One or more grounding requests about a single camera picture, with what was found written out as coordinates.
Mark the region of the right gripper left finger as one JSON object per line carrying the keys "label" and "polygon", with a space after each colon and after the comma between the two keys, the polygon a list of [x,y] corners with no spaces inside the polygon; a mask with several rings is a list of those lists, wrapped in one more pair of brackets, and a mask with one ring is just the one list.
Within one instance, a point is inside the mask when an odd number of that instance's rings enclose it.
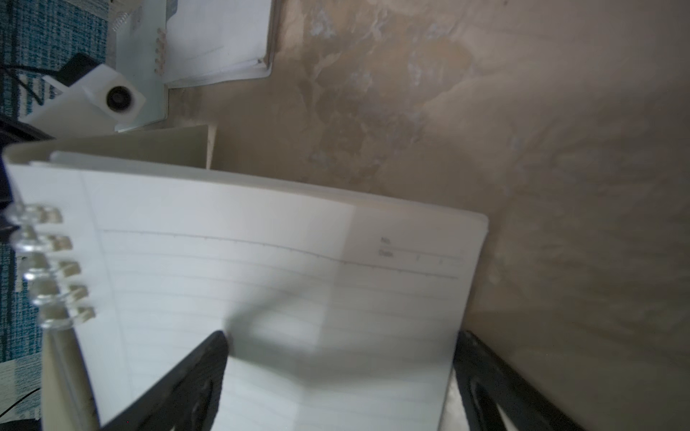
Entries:
{"label": "right gripper left finger", "polygon": [[217,330],[102,429],[210,431],[228,359],[228,339]]}

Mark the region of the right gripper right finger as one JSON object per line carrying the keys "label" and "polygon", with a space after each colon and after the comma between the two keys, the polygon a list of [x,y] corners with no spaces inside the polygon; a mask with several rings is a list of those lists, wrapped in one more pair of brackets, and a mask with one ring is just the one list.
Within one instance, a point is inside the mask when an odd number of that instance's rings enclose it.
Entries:
{"label": "right gripper right finger", "polygon": [[578,430],[563,413],[476,335],[458,333],[453,360],[458,390],[472,430]]}

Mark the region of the grey-green notebook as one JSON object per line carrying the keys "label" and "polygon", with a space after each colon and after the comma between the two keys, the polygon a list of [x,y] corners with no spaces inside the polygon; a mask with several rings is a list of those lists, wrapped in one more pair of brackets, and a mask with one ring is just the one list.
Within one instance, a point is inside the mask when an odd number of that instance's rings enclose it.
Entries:
{"label": "grey-green notebook", "polygon": [[470,211],[207,166],[205,127],[9,145],[41,325],[102,422],[212,332],[217,430],[435,430],[488,233]]}

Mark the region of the white spiral notebook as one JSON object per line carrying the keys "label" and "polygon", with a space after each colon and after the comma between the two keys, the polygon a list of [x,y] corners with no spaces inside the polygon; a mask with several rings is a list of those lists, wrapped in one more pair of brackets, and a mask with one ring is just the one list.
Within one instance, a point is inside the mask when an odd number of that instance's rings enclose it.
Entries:
{"label": "white spiral notebook", "polygon": [[280,1],[173,1],[163,79],[170,89],[263,79],[272,72]]}

